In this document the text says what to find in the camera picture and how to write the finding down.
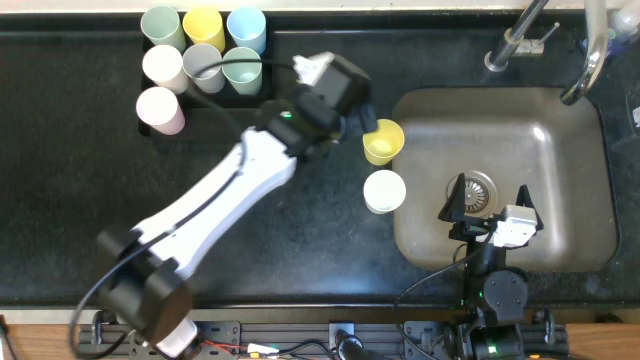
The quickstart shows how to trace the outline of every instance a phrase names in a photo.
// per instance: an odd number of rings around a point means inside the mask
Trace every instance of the yellow cup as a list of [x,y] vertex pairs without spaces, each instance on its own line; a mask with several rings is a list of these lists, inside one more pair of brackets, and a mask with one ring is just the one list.
[[224,51],[224,28],[217,8],[206,6],[187,11],[182,28],[194,44],[209,44],[221,53]]
[[389,119],[378,119],[378,130],[362,137],[364,156],[373,165],[384,165],[396,156],[404,145],[400,125]]

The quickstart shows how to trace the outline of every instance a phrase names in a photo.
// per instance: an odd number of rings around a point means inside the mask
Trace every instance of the sink basin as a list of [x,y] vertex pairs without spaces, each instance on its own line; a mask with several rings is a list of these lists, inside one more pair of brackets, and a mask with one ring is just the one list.
[[393,170],[407,197],[394,213],[400,251],[417,266],[451,264],[461,244],[438,220],[452,180],[467,177],[471,216],[500,213],[529,187],[544,230],[507,253],[527,271],[595,271],[617,249],[616,221],[600,118],[585,99],[560,103],[560,89],[422,89],[393,119],[405,132]]

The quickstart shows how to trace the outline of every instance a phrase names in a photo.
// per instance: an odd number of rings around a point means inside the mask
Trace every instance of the blue cup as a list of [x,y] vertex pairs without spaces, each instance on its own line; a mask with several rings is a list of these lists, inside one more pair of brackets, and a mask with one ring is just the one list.
[[227,18],[227,30],[236,45],[262,54],[267,47],[267,19],[260,9],[235,9]]

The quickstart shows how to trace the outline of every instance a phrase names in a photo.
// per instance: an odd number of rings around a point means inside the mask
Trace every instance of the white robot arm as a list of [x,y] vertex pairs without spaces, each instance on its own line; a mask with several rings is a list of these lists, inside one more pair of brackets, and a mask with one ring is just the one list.
[[257,126],[200,182],[166,209],[129,231],[98,236],[100,275],[145,244],[153,245],[98,288],[101,305],[116,312],[159,353],[189,359],[201,343],[187,279],[207,251],[253,204],[286,183],[299,160],[322,154],[357,117],[376,129],[369,78],[347,60],[323,53],[295,57],[300,84],[289,100],[265,102]]

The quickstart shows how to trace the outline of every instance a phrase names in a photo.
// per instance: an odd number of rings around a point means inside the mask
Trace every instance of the plastic cup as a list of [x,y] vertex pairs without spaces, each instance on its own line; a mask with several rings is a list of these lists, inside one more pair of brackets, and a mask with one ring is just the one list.
[[[235,59],[260,59],[257,52],[238,47],[229,50],[223,60]],[[231,85],[240,95],[255,95],[262,87],[262,64],[259,62],[247,62],[222,65],[222,72]]]
[[194,44],[209,44],[224,51],[222,16],[217,8],[206,6],[189,10],[182,20],[182,27]]
[[374,214],[385,214],[397,209],[407,195],[400,175],[391,170],[378,170],[364,182],[364,201]]
[[207,66],[222,61],[220,51],[209,44],[193,45],[184,52],[182,58],[184,72],[193,79],[193,82],[200,90],[215,94],[224,87],[224,75],[220,71],[220,66],[211,68],[196,78],[202,69]]
[[184,115],[171,90],[154,86],[143,91],[136,102],[140,120],[165,135],[175,135],[184,127]]
[[267,19],[258,8],[233,10],[227,18],[227,30],[238,46],[248,47],[260,55],[267,47]]
[[189,87],[189,78],[182,70],[182,55],[169,45],[152,47],[142,59],[142,71],[158,86],[174,94],[182,94]]
[[398,155],[404,145],[400,125],[389,119],[378,119],[378,130],[362,136],[364,156],[373,165],[384,165]]
[[180,28],[180,17],[169,6],[160,5],[147,10],[140,20],[140,28],[155,45],[171,45],[180,52],[187,46]]

